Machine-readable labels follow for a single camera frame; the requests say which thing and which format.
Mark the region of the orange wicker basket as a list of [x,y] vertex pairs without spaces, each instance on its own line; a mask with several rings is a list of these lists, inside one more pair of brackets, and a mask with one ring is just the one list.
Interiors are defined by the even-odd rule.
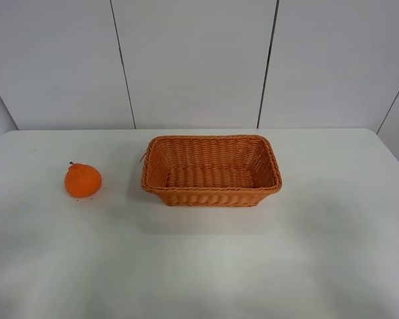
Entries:
[[253,207],[282,184],[263,136],[158,136],[144,154],[142,189],[168,206]]

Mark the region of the orange fruit with stem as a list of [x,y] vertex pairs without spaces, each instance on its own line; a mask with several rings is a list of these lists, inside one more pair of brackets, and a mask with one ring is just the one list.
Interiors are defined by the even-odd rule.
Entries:
[[64,179],[67,193],[76,198],[85,198],[94,195],[102,185],[100,172],[83,163],[70,162]]

